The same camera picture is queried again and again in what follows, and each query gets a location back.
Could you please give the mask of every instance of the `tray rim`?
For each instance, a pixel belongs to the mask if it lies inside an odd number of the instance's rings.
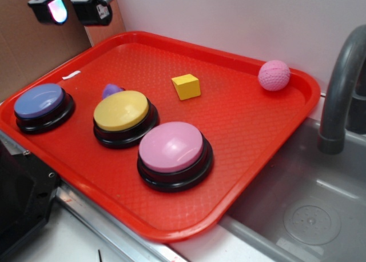
[[[251,75],[257,75],[260,67],[265,63],[264,61],[260,61],[257,59],[248,58],[245,56],[240,56],[237,54],[227,53],[224,51],[219,51],[216,49],[211,49],[208,47],[203,47],[200,45],[195,45],[192,43],[179,41],[176,39],[163,37],[160,35],[147,33],[143,31],[130,31],[125,33],[116,34],[98,45],[87,49],[83,53],[75,56],[71,60],[65,62],[61,66],[56,69],[50,71],[45,74],[41,78],[36,81],[30,83],[26,87],[22,88],[20,91],[11,95],[8,99],[6,99],[3,104],[0,105],[0,129],[8,134],[15,142],[22,145],[25,149],[31,151],[39,158],[42,159],[46,164],[55,169],[59,168],[68,168],[65,163],[58,161],[52,154],[48,154],[48,152],[44,151],[42,148],[38,147],[38,145],[33,144],[30,140],[28,140],[24,135],[20,132],[14,130],[9,124],[5,122],[4,115],[6,114],[6,108],[11,106],[14,103],[15,99],[19,97],[22,93],[26,92],[30,88],[33,88],[37,85],[40,85],[44,82],[60,82],[60,79],[63,76],[67,76],[70,73],[75,71],[75,68],[71,66],[77,65],[80,66],[86,62],[86,59],[91,56],[99,55],[108,50],[123,45],[126,43],[142,43],[148,42],[149,40],[154,39],[154,46],[149,44],[149,46],[160,48],[161,44],[169,44],[170,52],[177,53],[179,55],[185,55],[191,58],[202,60],[201,57],[206,57],[204,62],[210,62],[216,65],[220,65],[226,68],[235,69],[241,72],[245,72]],[[245,62],[245,71],[243,70],[243,62]],[[305,105],[301,108],[300,112],[298,112],[286,125],[286,130],[288,135],[284,136],[282,134],[277,135],[273,142],[275,145],[271,145],[267,147],[259,156],[258,159],[250,166],[247,170],[248,172],[259,172],[262,167],[266,164],[269,158],[274,155],[278,149],[283,145],[283,143],[291,136],[291,134],[297,129],[297,127],[305,120],[307,115],[311,112],[311,110],[316,106],[318,100],[320,98],[320,87],[318,83],[307,73],[304,73],[300,70],[290,68],[291,76],[295,76],[296,86],[301,85],[302,88],[306,89],[307,92],[302,94],[305,98]],[[250,182],[255,178],[256,175],[252,177],[249,181],[242,181],[242,178],[238,180],[238,182],[227,191],[226,195],[221,199],[221,201],[213,208],[213,210],[208,214],[206,218],[202,221],[193,224],[191,227],[185,228],[181,231],[161,231],[159,229],[155,229],[149,223],[143,221],[142,219],[138,219],[135,215],[132,217],[130,215],[131,211],[127,209],[121,210],[121,204],[117,204],[106,194],[101,193],[100,191],[94,188],[83,188],[79,185],[74,185],[70,181],[82,181],[86,184],[90,183],[87,179],[83,178],[79,174],[71,171],[67,175],[66,182],[70,183],[73,187],[79,190],[81,193],[85,194],[92,201],[96,202],[103,209],[111,213],[111,215],[115,216],[118,211],[118,219],[130,227],[132,230],[137,232],[139,235],[148,238],[150,240],[159,241],[162,243],[171,243],[174,241],[181,241],[183,239],[188,239],[206,229],[217,224],[219,219],[223,216],[226,210],[232,205],[236,198],[245,190],[246,186],[250,184]]]

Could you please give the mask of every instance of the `purple object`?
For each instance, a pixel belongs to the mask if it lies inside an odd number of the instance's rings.
[[[37,118],[56,108],[63,97],[59,85],[39,85],[24,92],[15,102],[14,110],[20,118]]]
[[[195,163],[202,150],[203,137],[195,126],[169,122],[156,126],[143,137],[139,153],[151,170],[172,173]]]
[[[124,91],[124,89],[120,88],[119,86],[116,86],[113,84],[108,84],[108,85],[106,85],[106,87],[103,90],[102,98],[105,99],[114,93],[123,92],[123,91]]]

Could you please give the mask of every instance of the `sink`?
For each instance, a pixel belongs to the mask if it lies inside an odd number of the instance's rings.
[[[366,139],[326,155],[318,129],[306,119],[226,216],[287,261],[366,261]]]

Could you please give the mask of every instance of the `sink drain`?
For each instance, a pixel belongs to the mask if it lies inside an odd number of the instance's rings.
[[[315,199],[291,204],[285,211],[284,225],[293,238],[308,245],[326,244],[341,229],[336,211]]]

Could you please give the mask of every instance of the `wooden block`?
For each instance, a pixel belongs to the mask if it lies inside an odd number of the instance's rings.
[[[191,74],[172,78],[180,100],[186,100],[201,95],[200,81]]]

